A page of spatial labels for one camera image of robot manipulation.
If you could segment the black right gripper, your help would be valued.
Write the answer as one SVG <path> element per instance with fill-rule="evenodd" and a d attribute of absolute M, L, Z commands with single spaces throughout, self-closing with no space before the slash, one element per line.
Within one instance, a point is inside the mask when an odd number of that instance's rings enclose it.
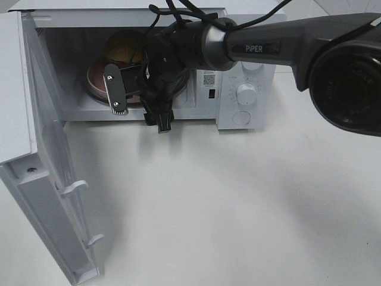
<path fill-rule="evenodd" d="M 174 22 L 151 36 L 145 46 L 145 59 L 139 75 L 140 101 L 145 109 L 145 123 L 158 126 L 158 133 L 171 131 L 173 110 L 159 110 L 161 105 L 177 98 L 185 89 L 190 71 L 178 57 L 176 46 L 179 25 Z"/>

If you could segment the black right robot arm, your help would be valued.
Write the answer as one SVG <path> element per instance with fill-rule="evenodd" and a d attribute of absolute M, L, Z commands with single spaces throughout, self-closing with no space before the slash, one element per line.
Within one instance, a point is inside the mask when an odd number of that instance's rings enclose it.
<path fill-rule="evenodd" d="M 227 71 L 238 62 L 292 69 L 330 124 L 380 135 L 380 14 L 329 15 L 259 26 L 229 18 L 173 23 L 149 41 L 138 82 L 150 124 L 171 128 L 172 100 L 191 70 Z"/>

